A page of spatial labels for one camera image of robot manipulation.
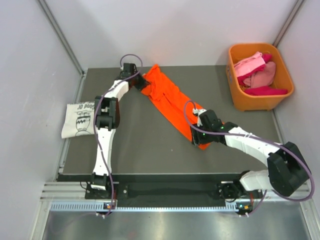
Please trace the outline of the orange t-shirt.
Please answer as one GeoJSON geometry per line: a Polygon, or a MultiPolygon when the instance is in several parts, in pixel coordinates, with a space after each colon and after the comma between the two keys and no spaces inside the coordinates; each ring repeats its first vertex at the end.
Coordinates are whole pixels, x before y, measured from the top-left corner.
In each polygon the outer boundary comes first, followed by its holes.
{"type": "Polygon", "coordinates": [[[193,105],[186,104],[190,98],[161,71],[158,64],[153,65],[143,77],[149,85],[141,93],[149,98],[181,135],[191,141],[193,128],[187,121],[196,125],[198,118],[193,114],[193,105]]]}

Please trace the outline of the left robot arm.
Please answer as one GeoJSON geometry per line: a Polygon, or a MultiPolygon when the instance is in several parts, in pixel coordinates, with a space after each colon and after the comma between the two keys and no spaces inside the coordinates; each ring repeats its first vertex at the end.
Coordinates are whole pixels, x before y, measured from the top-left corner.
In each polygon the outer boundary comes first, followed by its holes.
{"type": "Polygon", "coordinates": [[[97,153],[90,187],[105,199],[114,191],[111,155],[113,139],[120,125],[120,100],[132,87],[141,91],[149,85],[134,63],[123,63],[120,69],[112,86],[94,100],[93,133],[97,153]]]}

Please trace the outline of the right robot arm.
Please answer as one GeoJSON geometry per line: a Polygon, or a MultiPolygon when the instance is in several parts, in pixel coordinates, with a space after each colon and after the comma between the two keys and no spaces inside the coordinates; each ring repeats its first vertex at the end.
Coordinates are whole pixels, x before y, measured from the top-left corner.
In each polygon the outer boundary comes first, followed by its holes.
{"type": "Polygon", "coordinates": [[[264,141],[232,122],[223,123],[211,109],[194,108],[192,113],[197,118],[197,122],[190,127],[193,145],[220,143],[237,149],[266,166],[265,170],[247,170],[240,174],[239,182],[233,185],[233,192],[237,197],[245,198],[255,190],[274,191],[290,197],[310,179],[309,167],[294,143],[264,141]]]}

